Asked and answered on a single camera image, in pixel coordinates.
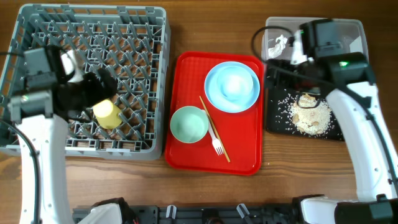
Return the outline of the white napkin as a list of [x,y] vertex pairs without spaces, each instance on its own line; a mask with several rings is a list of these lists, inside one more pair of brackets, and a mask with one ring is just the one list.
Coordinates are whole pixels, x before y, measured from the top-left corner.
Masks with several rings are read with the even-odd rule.
[[269,39],[268,44],[271,45],[271,47],[269,47],[267,50],[269,58],[277,58],[278,56],[280,56],[283,50],[286,48],[287,41],[288,38],[285,37],[283,34],[276,37],[275,39]]

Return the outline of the yellow cup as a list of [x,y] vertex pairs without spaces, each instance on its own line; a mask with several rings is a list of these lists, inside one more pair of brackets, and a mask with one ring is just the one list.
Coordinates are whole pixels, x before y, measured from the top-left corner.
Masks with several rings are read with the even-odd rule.
[[122,119],[119,117],[121,110],[109,99],[95,104],[93,113],[102,128],[114,129],[122,123]]

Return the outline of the light blue bowl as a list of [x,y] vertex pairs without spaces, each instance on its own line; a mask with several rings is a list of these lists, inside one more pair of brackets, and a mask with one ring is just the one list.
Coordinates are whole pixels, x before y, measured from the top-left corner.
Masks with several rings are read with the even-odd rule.
[[221,94],[232,101],[250,95],[253,88],[251,74],[238,66],[228,66],[219,71],[217,84]]

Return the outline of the light blue plate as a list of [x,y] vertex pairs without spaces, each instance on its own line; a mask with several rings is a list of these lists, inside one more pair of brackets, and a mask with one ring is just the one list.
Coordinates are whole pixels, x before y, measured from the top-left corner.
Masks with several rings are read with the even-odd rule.
[[[253,80],[253,88],[250,95],[244,96],[239,100],[232,101],[228,100],[221,94],[217,84],[218,72],[228,66],[242,67],[251,74]],[[259,78],[257,77],[257,74],[254,72],[254,70],[252,70],[243,63],[228,61],[217,64],[208,72],[205,78],[204,89],[206,97],[215,108],[227,113],[240,113],[248,110],[252,105],[255,104],[259,97],[261,87]]]

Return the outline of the wooden chopstick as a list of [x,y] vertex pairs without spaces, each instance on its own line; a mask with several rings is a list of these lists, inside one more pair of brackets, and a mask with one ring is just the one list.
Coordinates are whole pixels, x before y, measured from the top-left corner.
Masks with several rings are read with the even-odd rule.
[[[217,130],[216,130],[216,127],[215,127],[215,125],[214,125],[214,122],[213,122],[213,120],[212,120],[212,118],[211,118],[211,116],[210,116],[210,114],[209,114],[209,112],[208,112],[208,110],[207,110],[207,107],[206,107],[206,105],[205,105],[205,103],[204,103],[202,97],[199,96],[199,98],[200,98],[200,101],[201,101],[201,103],[202,103],[202,105],[203,105],[204,110],[206,111],[206,114],[208,115],[208,117],[209,117],[209,119],[210,119],[210,123],[211,123],[212,128],[213,128],[213,130],[214,130],[214,132],[215,132],[216,137],[221,141],[220,136],[219,136],[219,134],[218,134],[218,132],[217,132]],[[226,152],[226,150],[225,150],[225,148],[224,148],[224,145],[223,145],[222,141],[221,141],[221,147],[222,147],[222,150],[223,150],[223,154],[224,154],[225,157],[226,157],[226,160],[228,161],[228,163],[230,163],[230,162],[231,162],[231,161],[230,161],[230,158],[229,158],[228,153]]]

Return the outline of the white plastic fork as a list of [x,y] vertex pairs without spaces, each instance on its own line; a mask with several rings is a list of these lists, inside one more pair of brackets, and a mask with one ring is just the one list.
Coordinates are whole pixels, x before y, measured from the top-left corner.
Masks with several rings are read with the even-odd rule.
[[221,147],[221,141],[216,137],[215,132],[212,128],[212,125],[210,123],[210,119],[208,117],[208,115],[206,114],[205,110],[202,110],[203,114],[206,116],[206,122],[207,122],[207,127],[206,127],[206,131],[207,133],[210,135],[211,138],[211,145],[213,147],[213,149],[215,150],[216,154],[218,156],[223,154],[223,150]]

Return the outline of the green saucer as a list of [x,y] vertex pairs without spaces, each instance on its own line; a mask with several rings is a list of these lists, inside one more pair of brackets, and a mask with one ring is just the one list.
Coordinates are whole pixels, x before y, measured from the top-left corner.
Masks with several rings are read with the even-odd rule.
[[170,131],[175,139],[182,143],[195,143],[208,132],[206,113],[195,106],[179,108],[171,117]]

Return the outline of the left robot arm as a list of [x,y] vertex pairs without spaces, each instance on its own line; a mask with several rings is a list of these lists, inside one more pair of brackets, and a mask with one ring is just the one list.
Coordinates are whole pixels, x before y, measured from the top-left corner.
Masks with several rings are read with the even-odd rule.
[[20,54],[27,65],[21,90],[8,102],[22,159],[21,223],[73,223],[67,195],[65,145],[73,113],[114,96],[117,82],[105,69],[83,74],[67,52],[49,45]]

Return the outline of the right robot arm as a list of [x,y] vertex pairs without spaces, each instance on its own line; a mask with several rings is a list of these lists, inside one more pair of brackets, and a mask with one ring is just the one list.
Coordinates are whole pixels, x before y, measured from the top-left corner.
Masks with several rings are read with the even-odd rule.
[[361,22],[270,17],[262,51],[266,128],[284,134],[342,136],[356,178],[356,200],[293,199],[290,222],[396,223],[397,153],[379,106]]

